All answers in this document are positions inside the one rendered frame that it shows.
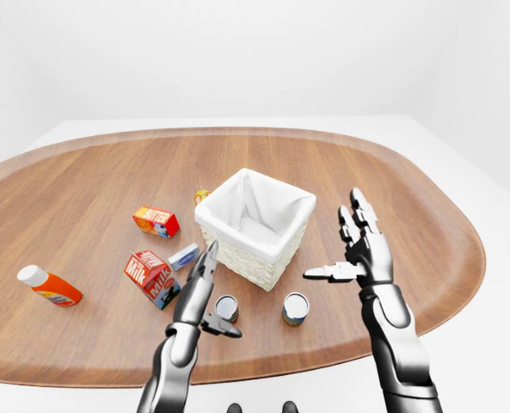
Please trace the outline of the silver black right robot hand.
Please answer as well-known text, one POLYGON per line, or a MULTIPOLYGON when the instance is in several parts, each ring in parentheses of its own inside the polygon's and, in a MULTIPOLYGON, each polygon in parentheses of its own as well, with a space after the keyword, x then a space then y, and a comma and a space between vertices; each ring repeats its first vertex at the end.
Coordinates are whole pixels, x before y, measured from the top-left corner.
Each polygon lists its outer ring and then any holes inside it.
POLYGON ((361 287, 393 281, 393 260, 372 205, 359 188, 350 192, 351 206, 339 207, 340 236, 346 243, 346 260, 309 268, 303 277, 329 283, 356 280, 361 287))

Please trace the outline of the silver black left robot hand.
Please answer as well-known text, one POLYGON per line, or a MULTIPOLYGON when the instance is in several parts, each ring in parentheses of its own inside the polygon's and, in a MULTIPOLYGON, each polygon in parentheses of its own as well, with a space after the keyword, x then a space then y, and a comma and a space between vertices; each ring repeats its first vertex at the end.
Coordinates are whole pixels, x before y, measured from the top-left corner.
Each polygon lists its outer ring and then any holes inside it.
POLYGON ((209 298, 214 287, 213 272, 217 267, 218 242, 214 241, 207 250, 200 254, 190 270, 185 286, 174 310, 173 323, 168 327, 175 332, 184 330, 202 330, 215 336, 224 335, 240 338, 243 334, 233 324, 225 321, 218 314, 206 314, 209 298))

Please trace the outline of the white lined wicker basket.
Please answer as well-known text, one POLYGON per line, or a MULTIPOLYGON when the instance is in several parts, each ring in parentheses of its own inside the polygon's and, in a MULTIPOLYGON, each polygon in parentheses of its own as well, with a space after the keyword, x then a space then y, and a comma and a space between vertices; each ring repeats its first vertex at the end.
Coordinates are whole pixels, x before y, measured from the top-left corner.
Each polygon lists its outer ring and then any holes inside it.
POLYGON ((259 172, 241 169, 195 209, 217 260, 269 292, 296 253, 316 196, 259 172))

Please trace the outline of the tin with red green label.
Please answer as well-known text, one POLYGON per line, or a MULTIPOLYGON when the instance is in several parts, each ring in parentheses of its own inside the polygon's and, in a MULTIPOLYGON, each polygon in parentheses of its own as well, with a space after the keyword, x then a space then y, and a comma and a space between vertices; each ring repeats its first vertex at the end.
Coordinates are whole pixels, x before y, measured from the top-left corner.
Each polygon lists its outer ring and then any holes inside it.
POLYGON ((231 295, 221 296, 215 304, 215 312, 225 321, 234 324, 238 319, 238 303, 231 295))

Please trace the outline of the small blue white box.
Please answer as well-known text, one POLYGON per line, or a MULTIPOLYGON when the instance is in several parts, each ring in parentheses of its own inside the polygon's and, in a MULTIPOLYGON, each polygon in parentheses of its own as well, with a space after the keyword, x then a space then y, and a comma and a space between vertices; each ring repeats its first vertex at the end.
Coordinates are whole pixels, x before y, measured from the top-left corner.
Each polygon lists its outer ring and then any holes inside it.
POLYGON ((184 249, 176 252, 169 258, 169 265, 174 271, 185 267, 188 263, 194 262, 200 254, 200 247, 197 243, 191 243, 184 249))

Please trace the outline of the red milk carton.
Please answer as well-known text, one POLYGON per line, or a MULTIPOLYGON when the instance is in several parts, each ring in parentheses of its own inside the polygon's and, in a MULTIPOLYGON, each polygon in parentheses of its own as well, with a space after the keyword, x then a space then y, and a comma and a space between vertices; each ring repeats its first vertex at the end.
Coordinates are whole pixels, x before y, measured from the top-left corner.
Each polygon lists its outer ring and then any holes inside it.
POLYGON ((150 250, 132 253, 124 273, 161 310, 181 291, 169 265, 150 250))

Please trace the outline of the red butter box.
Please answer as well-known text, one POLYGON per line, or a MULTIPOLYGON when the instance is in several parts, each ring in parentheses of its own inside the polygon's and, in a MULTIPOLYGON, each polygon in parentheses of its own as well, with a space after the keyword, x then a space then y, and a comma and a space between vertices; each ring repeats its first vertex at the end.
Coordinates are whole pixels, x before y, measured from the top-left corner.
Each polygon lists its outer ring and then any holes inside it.
POLYGON ((174 213, 151 206, 142 205, 132 217, 142 231, 159 237, 172 238, 180 229, 174 213))

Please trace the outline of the tin with blue yellow label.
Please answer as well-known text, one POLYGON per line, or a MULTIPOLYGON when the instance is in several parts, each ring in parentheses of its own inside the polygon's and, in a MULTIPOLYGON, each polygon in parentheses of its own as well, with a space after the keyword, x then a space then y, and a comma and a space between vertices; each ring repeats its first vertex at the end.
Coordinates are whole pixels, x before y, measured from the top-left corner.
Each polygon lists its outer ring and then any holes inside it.
POLYGON ((309 311, 310 303, 302 293, 292 292, 285 297, 282 316, 290 326, 302 324, 309 311))

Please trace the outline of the orange bottle with white cap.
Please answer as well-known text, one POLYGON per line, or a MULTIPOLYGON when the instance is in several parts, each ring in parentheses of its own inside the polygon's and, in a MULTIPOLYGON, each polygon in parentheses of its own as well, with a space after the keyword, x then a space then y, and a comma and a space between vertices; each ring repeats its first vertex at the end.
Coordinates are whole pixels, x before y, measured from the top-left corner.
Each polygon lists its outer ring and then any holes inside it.
POLYGON ((46 272, 36 265, 28 265, 22 268, 17 274, 17 279, 30 286, 40 296, 60 307, 75 305, 83 296, 78 289, 67 281, 55 274, 46 272))

